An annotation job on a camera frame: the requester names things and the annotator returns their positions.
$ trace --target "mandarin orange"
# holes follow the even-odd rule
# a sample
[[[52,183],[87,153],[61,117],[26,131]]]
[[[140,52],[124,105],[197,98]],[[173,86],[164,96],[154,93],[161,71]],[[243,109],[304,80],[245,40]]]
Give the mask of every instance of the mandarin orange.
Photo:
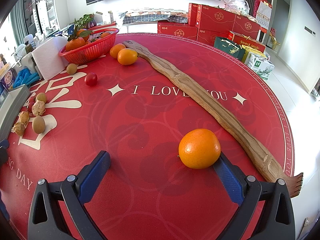
[[[184,165],[192,169],[205,169],[213,165],[221,152],[215,134],[207,129],[188,132],[179,143],[179,157]]]
[[[66,44],[66,51],[71,51],[74,49],[78,49],[85,45],[85,41],[83,38],[79,37],[74,40],[68,41]]]
[[[102,33],[102,34],[100,35],[100,38],[102,39],[102,38],[107,37],[107,36],[109,36],[109,35],[110,35],[110,33],[104,32],[104,33]]]
[[[121,65],[131,65],[137,61],[138,54],[133,49],[121,49],[118,53],[118,62]]]
[[[84,31],[86,31],[86,29],[80,29],[80,30],[77,32],[77,37],[79,37],[80,33],[81,33],[81,32],[84,32]],[[90,35],[84,37],[84,38],[83,38],[84,41],[87,41],[87,40],[89,39],[89,36],[90,36]]]
[[[121,51],[122,49],[125,49],[125,46],[122,43],[116,44],[114,45],[111,50],[110,50],[110,55],[113,58],[118,58],[118,53],[119,51]]]

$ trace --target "green leaves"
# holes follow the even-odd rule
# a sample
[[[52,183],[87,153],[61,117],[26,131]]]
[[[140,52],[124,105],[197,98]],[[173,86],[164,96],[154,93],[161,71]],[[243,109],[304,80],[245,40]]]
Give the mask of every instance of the green leaves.
[[[84,37],[90,35],[91,33],[92,33],[92,31],[83,31],[83,32],[81,32],[81,33],[79,34],[79,37],[84,38]]]
[[[94,14],[85,14],[83,17],[81,17],[79,20],[76,20],[73,22],[74,23],[74,30],[73,34],[69,36],[68,41],[74,40],[77,38],[77,32],[81,29],[83,29],[89,22],[93,20]],[[90,35],[92,31],[83,31],[79,34],[79,37],[86,37]]]
[[[69,36],[68,41],[74,40],[75,37],[73,35]]]

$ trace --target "kiwi fruit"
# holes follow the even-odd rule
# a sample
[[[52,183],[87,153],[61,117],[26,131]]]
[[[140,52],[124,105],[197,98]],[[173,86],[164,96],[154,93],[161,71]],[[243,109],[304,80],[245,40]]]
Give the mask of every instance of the kiwi fruit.
[[[75,74],[76,72],[77,72],[77,65],[76,65],[76,64],[71,63],[71,64],[69,64],[69,65],[67,66],[67,73],[68,73],[69,75],[73,75],[73,74]]]
[[[47,96],[45,95],[45,93],[39,93],[39,94],[36,96],[36,101],[37,101],[37,100],[46,103],[46,102],[47,102]]]
[[[36,134],[43,133],[45,130],[45,122],[42,116],[37,116],[32,121],[32,129]]]

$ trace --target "screw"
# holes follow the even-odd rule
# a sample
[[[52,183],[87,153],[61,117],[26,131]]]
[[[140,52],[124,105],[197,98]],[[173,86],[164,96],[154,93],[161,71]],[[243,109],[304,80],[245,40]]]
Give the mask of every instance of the screw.
[[[284,181],[283,179],[279,179],[279,180],[278,180],[278,183],[279,183],[280,185],[284,185],[284,184],[285,184],[285,181]]]
[[[256,181],[256,178],[254,176],[252,176],[252,175],[249,175],[247,177],[247,180],[250,181],[250,182],[254,182],[254,181]]]
[[[76,176],[75,175],[69,175],[68,177],[67,177],[67,181],[69,181],[69,182],[72,182],[72,181],[74,181],[76,179]]]
[[[39,185],[43,185],[43,184],[44,184],[44,182],[45,182],[45,180],[44,180],[44,179],[39,179],[38,184],[39,184]]]

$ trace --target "paper towel roll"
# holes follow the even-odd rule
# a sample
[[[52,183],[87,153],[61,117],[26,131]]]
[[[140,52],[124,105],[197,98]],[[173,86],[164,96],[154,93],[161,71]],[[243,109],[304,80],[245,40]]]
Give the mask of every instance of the paper towel roll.
[[[64,70],[68,62],[59,57],[58,52],[67,44],[66,37],[52,37],[42,43],[32,53],[39,71],[45,80],[49,80]]]

